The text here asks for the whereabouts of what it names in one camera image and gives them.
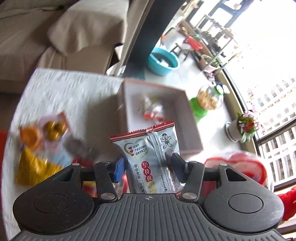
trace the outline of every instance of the open cardboard box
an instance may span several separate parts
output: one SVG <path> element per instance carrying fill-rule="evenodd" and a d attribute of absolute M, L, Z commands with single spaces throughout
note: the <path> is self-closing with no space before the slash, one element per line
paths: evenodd
<path fill-rule="evenodd" d="M 180 155 L 184 159 L 203 150 L 185 91 L 141 80 L 125 79 L 117 95 L 121 133 L 155 125 L 153 120 L 143 117 L 144 96 L 146 95 L 149 98 L 161 100 L 165 111 L 165 121 L 175 121 Z"/>

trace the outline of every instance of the sofa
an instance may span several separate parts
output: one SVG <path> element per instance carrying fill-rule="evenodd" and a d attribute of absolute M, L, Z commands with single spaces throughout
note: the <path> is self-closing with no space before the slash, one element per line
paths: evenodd
<path fill-rule="evenodd" d="M 128 7 L 129 0 L 2 2 L 0 93 L 22 93 L 36 67 L 105 74 L 124 43 Z"/>

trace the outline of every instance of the sofa cushion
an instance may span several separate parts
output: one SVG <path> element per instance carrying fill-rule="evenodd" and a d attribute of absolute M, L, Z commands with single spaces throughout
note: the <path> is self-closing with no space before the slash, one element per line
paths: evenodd
<path fill-rule="evenodd" d="M 0 19 L 0 79 L 27 82 L 50 46 L 46 32 L 63 11 L 34 10 Z"/>
<path fill-rule="evenodd" d="M 0 18 L 21 13 L 29 13 L 32 9 L 56 10 L 61 6 L 71 6 L 77 0 L 5 0 L 0 5 Z"/>
<path fill-rule="evenodd" d="M 123 43 L 128 0 L 80 0 L 50 28 L 48 37 L 63 54 L 101 44 Z"/>

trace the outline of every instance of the yellow candy package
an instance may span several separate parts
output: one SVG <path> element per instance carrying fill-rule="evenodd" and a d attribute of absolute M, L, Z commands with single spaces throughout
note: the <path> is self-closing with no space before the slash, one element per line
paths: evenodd
<path fill-rule="evenodd" d="M 21 185 L 34 186 L 59 172 L 62 168 L 62 166 L 51 163 L 46 159 L 38 158 L 28 147 L 24 146 L 16 182 Z"/>

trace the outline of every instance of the cartoon boy logo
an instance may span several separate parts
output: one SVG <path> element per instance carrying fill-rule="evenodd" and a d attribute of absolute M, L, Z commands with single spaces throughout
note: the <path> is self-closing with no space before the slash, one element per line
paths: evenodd
<path fill-rule="evenodd" d="M 170 143 L 170 139 L 172 139 L 172 137 L 169 137 L 166 133 L 162 134 L 161 136 L 161 142 L 164 142 L 164 146 L 163 149 L 166 149 L 168 146 L 172 147 L 172 144 Z"/>

